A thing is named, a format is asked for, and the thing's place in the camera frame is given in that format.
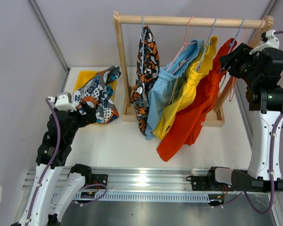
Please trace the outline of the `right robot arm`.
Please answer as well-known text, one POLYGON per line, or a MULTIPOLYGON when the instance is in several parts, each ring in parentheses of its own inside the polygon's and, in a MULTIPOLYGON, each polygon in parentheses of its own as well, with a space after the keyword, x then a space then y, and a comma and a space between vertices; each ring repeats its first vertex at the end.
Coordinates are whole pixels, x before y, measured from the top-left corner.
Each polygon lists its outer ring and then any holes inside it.
POLYGON ((247 170, 211 167, 206 185, 223 185, 235 191, 283 192, 279 167, 280 134, 283 122, 283 51, 274 47, 255 50, 245 43, 220 58, 221 67, 247 84, 246 99, 252 120, 252 153, 247 170))

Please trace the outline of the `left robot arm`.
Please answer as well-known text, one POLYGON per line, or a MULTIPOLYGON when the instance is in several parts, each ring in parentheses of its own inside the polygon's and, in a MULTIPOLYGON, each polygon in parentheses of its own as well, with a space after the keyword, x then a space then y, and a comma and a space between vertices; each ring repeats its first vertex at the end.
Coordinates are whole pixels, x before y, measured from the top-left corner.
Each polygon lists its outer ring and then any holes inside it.
POLYGON ((87 103, 81 103, 81 106, 85 113, 79 109, 63 111, 50 107, 47 131, 37 151, 33 187, 26 208, 14 225, 59 226, 79 189, 92 185, 91 167, 76 164, 57 196, 53 195, 78 129, 96 122, 96 109, 87 103))

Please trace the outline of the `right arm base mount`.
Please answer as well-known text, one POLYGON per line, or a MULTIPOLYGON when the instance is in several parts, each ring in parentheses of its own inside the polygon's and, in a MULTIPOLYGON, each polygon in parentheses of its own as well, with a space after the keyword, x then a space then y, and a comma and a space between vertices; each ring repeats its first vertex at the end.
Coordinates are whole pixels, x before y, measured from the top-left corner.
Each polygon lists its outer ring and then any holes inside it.
POLYGON ((222 191, 224 183, 217 182, 213 173, 208 172, 206 176, 190 175, 186 177, 193 191, 222 191))

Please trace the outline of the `orange red shorts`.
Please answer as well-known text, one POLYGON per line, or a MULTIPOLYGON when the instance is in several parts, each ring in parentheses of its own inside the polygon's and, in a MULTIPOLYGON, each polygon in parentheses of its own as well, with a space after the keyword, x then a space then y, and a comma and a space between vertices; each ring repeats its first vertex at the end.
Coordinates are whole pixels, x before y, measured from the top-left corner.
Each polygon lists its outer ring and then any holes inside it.
POLYGON ((193 102, 176 114, 173 125, 157 148, 163 161, 169 161, 183 145, 193 145, 196 142, 202 123, 216 104, 219 83, 226 74, 220 70, 219 58, 227 55, 230 47, 234 48, 236 45, 237 41, 233 38, 223 44, 212 62, 212 69, 197 85, 193 102))

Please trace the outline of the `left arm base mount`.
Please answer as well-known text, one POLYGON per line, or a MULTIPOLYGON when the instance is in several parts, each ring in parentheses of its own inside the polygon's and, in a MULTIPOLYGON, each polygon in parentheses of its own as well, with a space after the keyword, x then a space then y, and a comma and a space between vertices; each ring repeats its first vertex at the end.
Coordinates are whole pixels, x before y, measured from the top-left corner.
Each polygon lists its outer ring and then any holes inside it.
POLYGON ((66 186, 75 187, 78 189, 85 189, 88 186, 100 187, 100 184, 107 185, 108 175, 107 174, 93 174, 92 178, 88 181, 85 176, 80 173, 69 173, 66 186))

